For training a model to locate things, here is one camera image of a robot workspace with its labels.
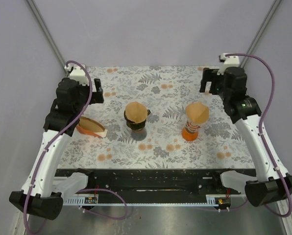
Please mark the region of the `brown paper coffee filter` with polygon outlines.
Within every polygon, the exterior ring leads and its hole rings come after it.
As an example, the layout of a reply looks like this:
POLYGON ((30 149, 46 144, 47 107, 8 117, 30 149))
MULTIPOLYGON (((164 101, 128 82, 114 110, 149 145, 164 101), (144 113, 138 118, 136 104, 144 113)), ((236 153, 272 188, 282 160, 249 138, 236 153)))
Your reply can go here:
POLYGON ((200 101, 189 104, 185 112, 188 119, 196 124, 203 124, 209 119, 209 108, 200 101))

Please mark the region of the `dark green round lid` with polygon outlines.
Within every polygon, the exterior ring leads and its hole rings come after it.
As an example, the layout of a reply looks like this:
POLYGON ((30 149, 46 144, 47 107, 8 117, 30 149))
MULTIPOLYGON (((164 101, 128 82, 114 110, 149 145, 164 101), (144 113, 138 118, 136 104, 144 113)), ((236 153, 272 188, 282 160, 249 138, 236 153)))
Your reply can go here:
POLYGON ((127 118, 126 112, 124 111, 124 118, 126 120, 127 127, 130 128, 132 131, 141 131, 141 130, 143 130, 145 128, 145 126, 146 126, 146 119, 150 114, 151 114, 151 111, 147 110, 146 118, 143 121, 134 122, 134 121, 131 121, 131 120, 129 120, 127 118))

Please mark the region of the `paper filter holder box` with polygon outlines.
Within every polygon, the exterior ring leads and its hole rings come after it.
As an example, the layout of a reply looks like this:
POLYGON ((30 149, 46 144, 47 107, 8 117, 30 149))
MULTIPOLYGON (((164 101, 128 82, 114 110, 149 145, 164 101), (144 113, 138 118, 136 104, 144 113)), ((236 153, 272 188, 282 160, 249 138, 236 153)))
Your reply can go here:
POLYGON ((76 126, 79 133, 89 136, 104 138, 107 135, 107 129, 99 122, 90 118, 81 116, 76 126))

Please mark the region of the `orange glass carafe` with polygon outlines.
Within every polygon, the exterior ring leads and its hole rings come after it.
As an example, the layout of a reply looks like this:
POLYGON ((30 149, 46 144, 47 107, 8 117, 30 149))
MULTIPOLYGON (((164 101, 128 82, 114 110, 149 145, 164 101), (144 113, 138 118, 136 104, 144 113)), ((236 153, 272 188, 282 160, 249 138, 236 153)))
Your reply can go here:
POLYGON ((181 131, 181 135, 183 137, 183 139, 187 140, 187 141, 194 141, 197 139, 198 137, 198 132, 195 133, 189 133, 186 129, 185 129, 185 125, 181 131))

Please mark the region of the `clear glass dripper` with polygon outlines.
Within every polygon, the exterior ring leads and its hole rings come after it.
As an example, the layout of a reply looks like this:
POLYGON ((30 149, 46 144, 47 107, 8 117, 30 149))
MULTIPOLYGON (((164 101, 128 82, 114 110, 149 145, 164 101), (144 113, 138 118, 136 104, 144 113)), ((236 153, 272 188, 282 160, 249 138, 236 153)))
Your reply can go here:
POLYGON ((195 133, 198 132, 199 128, 202 127, 204 123, 196 123, 194 121, 192 121, 188 115, 186 115, 186 124, 185 124, 185 129, 189 132, 189 133, 195 133))

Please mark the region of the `dark green glass server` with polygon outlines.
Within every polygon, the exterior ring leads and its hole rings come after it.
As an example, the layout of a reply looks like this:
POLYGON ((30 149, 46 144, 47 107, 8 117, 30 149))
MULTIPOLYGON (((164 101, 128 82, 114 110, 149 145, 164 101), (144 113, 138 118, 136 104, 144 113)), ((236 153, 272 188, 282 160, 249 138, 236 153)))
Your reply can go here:
POLYGON ((147 131, 146 128, 140 129, 140 130, 131 130, 130 133, 131 137, 135 141, 142 141, 147 137, 147 131))

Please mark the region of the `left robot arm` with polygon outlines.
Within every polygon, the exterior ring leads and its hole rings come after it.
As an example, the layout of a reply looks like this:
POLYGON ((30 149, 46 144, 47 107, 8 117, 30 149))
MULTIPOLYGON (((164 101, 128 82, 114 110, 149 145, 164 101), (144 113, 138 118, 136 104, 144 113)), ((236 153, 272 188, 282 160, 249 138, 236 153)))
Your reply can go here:
POLYGON ((94 191, 95 181, 88 170, 76 170, 66 180, 53 185, 63 151, 73 135, 80 116, 89 104, 103 103, 100 79, 94 79, 96 91, 88 85, 63 78, 56 89, 50 113, 46 116, 42 144, 34 166, 20 191, 13 191, 9 202, 22 212, 54 220, 61 212, 64 201, 82 190, 94 191))

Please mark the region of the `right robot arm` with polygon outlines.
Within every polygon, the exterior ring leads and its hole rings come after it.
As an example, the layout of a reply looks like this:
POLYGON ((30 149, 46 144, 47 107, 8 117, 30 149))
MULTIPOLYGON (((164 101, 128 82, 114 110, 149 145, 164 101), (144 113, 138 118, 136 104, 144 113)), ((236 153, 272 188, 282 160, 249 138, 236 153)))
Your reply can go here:
POLYGON ((252 157, 256 176, 251 177, 234 170, 224 170, 212 181, 216 193, 225 193, 229 188, 246 195, 255 207, 281 200, 290 200, 292 175, 281 163, 265 132, 263 117, 257 101, 247 95, 247 75, 240 67, 228 67, 224 72, 204 68, 200 92, 219 95, 225 113, 236 126, 252 157))

